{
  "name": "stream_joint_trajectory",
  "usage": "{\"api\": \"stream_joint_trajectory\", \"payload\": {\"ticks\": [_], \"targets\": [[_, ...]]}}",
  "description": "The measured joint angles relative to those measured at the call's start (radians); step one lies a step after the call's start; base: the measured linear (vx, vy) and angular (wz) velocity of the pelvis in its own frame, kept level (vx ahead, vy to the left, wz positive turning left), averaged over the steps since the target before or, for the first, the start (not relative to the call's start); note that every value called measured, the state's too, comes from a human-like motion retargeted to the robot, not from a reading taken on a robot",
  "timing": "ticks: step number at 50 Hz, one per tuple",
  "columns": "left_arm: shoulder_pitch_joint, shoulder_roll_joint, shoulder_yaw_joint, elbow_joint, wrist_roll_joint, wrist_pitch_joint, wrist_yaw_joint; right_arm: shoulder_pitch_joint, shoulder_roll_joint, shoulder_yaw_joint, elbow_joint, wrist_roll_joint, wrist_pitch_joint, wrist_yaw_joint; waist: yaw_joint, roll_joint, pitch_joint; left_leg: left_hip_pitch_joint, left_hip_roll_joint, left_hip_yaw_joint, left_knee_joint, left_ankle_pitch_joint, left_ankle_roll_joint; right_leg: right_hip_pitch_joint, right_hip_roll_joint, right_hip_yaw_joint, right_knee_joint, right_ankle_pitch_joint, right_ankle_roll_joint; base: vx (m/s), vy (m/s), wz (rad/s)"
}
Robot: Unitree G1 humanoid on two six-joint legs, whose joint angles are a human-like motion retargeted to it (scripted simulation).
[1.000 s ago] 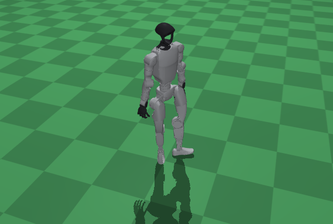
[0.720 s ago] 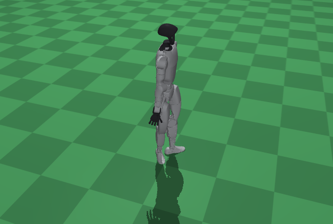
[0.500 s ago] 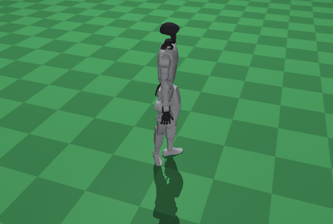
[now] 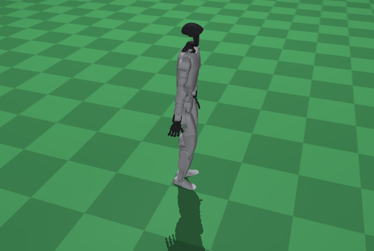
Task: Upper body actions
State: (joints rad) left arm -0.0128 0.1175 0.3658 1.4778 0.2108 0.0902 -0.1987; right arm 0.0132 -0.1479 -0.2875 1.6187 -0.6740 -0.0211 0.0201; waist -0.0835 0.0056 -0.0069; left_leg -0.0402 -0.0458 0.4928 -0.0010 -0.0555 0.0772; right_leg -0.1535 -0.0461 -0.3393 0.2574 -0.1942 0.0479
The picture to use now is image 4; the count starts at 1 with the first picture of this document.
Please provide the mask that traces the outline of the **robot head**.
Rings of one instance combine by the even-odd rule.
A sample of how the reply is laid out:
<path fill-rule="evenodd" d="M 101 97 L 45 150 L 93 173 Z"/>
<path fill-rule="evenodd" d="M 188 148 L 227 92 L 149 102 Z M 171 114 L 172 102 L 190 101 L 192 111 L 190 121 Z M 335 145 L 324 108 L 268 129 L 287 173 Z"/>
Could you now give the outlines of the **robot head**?
<path fill-rule="evenodd" d="M 183 53 L 187 52 L 189 49 L 192 49 L 192 51 L 189 51 L 190 53 L 196 52 L 194 46 L 197 47 L 199 45 L 199 35 L 202 31 L 203 27 L 196 23 L 187 23 L 183 26 L 182 34 L 193 37 L 193 41 L 188 41 L 186 46 L 182 49 Z"/>

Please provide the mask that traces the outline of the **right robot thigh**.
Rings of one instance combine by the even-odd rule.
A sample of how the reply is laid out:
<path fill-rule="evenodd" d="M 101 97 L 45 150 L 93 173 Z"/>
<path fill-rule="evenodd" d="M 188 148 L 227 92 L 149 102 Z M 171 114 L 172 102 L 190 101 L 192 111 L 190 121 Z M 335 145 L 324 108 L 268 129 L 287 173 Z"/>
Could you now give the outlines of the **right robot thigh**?
<path fill-rule="evenodd" d="M 182 136 L 183 136 L 185 145 L 180 149 L 180 151 L 182 149 L 187 150 L 189 157 L 191 157 L 196 148 L 196 144 L 198 140 L 198 132 L 196 129 L 196 124 L 195 124 L 195 120 L 193 118 L 192 113 L 187 112 L 185 107 L 182 109 L 182 111 L 183 113 L 182 113 L 182 120 L 181 120 L 180 125 L 183 126 Z"/>

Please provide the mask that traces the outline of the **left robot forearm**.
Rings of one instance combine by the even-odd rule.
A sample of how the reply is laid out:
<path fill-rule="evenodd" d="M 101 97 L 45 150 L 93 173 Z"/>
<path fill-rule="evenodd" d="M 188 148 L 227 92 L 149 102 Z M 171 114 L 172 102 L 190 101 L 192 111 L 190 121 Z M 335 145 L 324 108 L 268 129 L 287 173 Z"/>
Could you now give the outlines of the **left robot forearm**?
<path fill-rule="evenodd" d="M 197 78 L 197 80 L 198 80 L 198 78 Z M 196 82 L 196 86 L 195 86 L 194 91 L 192 92 L 192 96 L 196 96 L 196 91 L 197 91 L 197 88 L 198 88 L 197 84 L 198 83 Z"/>

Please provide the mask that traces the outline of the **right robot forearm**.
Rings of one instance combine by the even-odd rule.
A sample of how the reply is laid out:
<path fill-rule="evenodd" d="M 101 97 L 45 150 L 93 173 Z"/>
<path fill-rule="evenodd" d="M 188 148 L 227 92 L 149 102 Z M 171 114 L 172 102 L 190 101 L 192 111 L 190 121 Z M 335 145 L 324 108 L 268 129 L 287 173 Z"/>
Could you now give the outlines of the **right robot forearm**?
<path fill-rule="evenodd" d="M 185 92 L 181 89 L 177 92 L 175 96 L 175 108 L 174 108 L 174 121 L 180 121 L 181 115 L 183 113 L 182 109 L 185 103 Z"/>

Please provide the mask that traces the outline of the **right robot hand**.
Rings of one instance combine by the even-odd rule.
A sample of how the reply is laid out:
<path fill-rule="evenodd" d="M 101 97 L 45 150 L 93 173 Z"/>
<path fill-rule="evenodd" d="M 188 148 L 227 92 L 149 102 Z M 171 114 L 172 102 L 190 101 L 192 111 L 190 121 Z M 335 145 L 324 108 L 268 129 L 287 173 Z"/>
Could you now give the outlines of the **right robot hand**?
<path fill-rule="evenodd" d="M 182 120 L 182 116 L 181 116 L 181 120 L 180 121 L 174 121 L 174 118 L 175 118 L 175 115 L 173 115 L 173 119 L 172 119 L 173 124 L 172 124 L 172 126 L 170 128 L 170 131 L 169 131 L 168 135 L 171 135 L 171 137 L 173 137 L 173 136 L 176 137 L 176 134 L 178 133 L 178 135 L 177 135 L 177 137 L 178 137 L 180 130 L 181 130 L 181 133 L 183 133 L 183 129 L 182 129 L 181 125 L 180 125 L 181 120 Z M 172 134 L 171 134 L 171 132 L 172 132 Z M 175 132 L 175 135 L 174 135 L 174 132 Z"/>

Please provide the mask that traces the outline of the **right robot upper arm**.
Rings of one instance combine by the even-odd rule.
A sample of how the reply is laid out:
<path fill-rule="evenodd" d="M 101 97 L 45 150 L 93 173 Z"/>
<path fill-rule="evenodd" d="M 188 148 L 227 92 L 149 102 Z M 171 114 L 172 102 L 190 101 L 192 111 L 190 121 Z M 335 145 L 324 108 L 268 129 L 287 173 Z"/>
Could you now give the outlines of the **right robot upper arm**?
<path fill-rule="evenodd" d="M 178 81 L 177 81 L 177 90 L 183 90 L 185 92 L 185 97 L 189 95 L 188 88 L 185 87 L 188 81 L 189 71 L 191 70 L 191 59 L 189 57 L 182 57 L 178 63 Z"/>

